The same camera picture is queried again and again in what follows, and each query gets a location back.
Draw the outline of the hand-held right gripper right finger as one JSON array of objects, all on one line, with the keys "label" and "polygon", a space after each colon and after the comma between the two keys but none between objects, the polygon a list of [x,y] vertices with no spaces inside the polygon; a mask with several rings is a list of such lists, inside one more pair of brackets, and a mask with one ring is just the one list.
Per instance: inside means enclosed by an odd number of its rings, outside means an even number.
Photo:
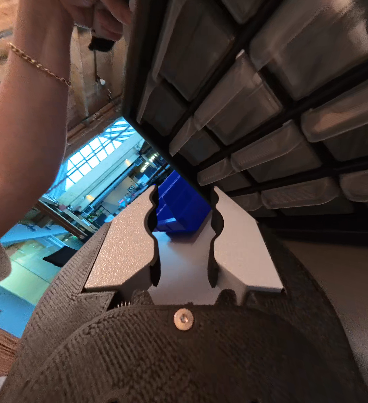
[{"label": "hand-held right gripper right finger", "polygon": [[215,232],[207,264],[211,287],[233,291],[237,305],[250,291],[281,293],[284,285],[257,221],[217,186],[211,191],[211,206]]}]

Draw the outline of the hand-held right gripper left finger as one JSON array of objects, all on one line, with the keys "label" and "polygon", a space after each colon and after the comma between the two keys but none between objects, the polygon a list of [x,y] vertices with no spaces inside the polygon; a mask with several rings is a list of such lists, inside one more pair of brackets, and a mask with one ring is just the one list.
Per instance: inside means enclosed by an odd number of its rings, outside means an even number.
[{"label": "hand-held right gripper left finger", "polygon": [[161,262],[153,235],[158,204],[158,187],[151,185],[111,221],[85,291],[116,291],[130,299],[135,290],[158,285]]}]

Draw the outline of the blue plastic bin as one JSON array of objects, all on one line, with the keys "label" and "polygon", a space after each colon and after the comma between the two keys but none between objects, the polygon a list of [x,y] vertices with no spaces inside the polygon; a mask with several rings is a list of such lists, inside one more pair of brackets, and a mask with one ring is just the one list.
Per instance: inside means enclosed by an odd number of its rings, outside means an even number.
[{"label": "blue plastic bin", "polygon": [[204,198],[176,171],[158,187],[158,193],[154,232],[195,233],[211,211]]}]

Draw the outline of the person's left forearm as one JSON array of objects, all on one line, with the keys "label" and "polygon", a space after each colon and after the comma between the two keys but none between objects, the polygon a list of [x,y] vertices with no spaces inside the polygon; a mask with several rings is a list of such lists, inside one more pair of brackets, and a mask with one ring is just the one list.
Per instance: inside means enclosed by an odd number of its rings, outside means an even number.
[{"label": "person's left forearm", "polygon": [[[50,68],[13,44],[9,70],[0,84],[0,239],[53,183],[67,134],[69,55]],[[0,281],[11,264],[0,244]]]}]

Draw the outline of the person's left hand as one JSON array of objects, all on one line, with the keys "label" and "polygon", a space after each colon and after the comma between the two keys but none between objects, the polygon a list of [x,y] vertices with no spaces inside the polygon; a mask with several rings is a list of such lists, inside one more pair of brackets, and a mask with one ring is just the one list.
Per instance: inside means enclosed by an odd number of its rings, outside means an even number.
[{"label": "person's left hand", "polygon": [[91,30],[95,9],[102,24],[118,41],[132,20],[126,1],[33,0],[19,1],[10,50],[30,66],[57,82],[70,86],[70,43],[74,26]]}]

